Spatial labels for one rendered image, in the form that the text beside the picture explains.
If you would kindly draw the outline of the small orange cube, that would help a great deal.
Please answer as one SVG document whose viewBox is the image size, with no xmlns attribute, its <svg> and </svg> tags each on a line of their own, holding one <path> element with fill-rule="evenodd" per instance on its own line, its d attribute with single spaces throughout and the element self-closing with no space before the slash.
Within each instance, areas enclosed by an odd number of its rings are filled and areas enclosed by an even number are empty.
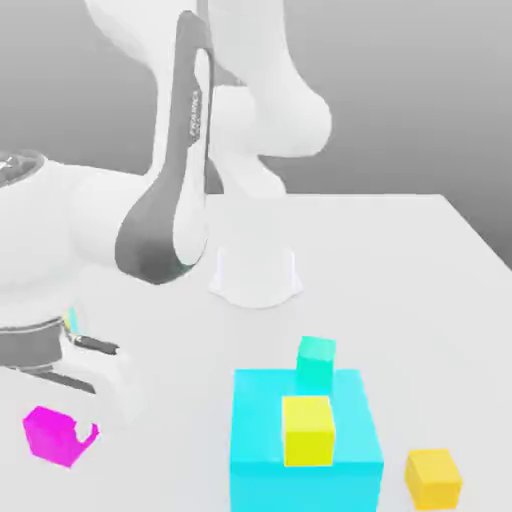
<svg viewBox="0 0 512 512">
<path fill-rule="evenodd" d="M 411 450 L 404 480 L 417 511 L 453 510 L 462 489 L 462 476 L 448 449 Z"/>
</svg>

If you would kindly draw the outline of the small magenta cube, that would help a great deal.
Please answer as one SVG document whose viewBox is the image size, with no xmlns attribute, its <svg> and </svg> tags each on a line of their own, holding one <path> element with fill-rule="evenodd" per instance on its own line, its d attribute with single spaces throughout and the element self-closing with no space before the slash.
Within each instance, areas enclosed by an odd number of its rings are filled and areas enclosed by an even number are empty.
<svg viewBox="0 0 512 512">
<path fill-rule="evenodd" d="M 71 468 L 100 434 L 92 423 L 87 437 L 79 440 L 72 416 L 43 406 L 36 406 L 22 424 L 31 453 L 66 468 Z"/>
</svg>

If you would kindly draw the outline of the large cyan box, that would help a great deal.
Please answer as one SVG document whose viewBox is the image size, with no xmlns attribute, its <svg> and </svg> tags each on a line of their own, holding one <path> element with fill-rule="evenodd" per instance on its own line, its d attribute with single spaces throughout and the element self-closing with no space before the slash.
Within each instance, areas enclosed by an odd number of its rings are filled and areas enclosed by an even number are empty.
<svg viewBox="0 0 512 512">
<path fill-rule="evenodd" d="M 338 369 L 333 375 L 330 466 L 284 464 L 282 399 L 301 392 L 292 369 L 236 371 L 231 512 L 377 512 L 384 458 L 360 372 Z"/>
</svg>

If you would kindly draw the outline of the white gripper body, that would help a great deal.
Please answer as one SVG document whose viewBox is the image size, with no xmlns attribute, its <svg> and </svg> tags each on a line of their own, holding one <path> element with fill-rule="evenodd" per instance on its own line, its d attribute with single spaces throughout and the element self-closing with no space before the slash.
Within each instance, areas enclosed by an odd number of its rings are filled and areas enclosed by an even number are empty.
<svg viewBox="0 0 512 512">
<path fill-rule="evenodd" d="M 102 431 L 121 430 L 141 412 L 139 372 L 120 348 L 108 353 L 66 348 L 56 363 L 44 369 L 12 370 L 11 376 L 20 397 L 95 423 Z"/>
</svg>

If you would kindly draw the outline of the small teal cube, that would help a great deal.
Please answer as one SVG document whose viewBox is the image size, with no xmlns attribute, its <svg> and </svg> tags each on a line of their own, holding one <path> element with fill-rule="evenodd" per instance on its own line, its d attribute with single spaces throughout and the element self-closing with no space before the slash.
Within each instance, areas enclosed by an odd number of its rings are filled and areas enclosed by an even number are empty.
<svg viewBox="0 0 512 512">
<path fill-rule="evenodd" d="M 303 336 L 296 358 L 296 381 L 306 393 L 330 394 L 333 386 L 336 341 Z"/>
</svg>

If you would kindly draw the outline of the small yellow cube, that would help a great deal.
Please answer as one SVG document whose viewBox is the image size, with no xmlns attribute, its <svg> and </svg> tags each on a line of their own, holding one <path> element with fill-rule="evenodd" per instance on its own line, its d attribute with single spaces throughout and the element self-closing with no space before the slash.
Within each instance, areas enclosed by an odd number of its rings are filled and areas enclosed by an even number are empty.
<svg viewBox="0 0 512 512">
<path fill-rule="evenodd" d="M 327 395 L 282 398 L 283 458 L 286 467 L 329 467 L 336 427 Z"/>
</svg>

